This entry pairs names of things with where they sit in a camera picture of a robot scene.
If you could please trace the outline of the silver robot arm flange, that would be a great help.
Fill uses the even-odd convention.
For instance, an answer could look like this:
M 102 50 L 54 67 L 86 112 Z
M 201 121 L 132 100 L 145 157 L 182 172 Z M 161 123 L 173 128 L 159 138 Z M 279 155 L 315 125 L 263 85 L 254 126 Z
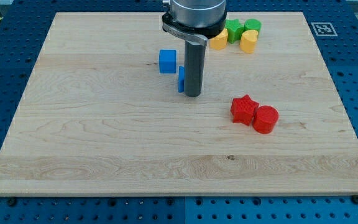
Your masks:
M 224 29 L 226 0 L 169 0 L 163 6 L 163 31 L 193 45 L 205 47 Z

